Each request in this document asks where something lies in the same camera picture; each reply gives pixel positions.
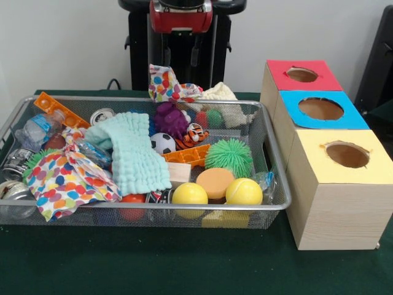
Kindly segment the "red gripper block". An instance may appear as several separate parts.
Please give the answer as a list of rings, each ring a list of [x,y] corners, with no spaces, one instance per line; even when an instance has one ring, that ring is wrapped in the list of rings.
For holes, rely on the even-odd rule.
[[[150,1],[150,22],[156,33],[191,31],[205,33],[212,23],[212,1]],[[163,65],[171,64],[169,35],[162,34]],[[195,35],[191,50],[190,65],[197,67],[200,52],[200,35]]]

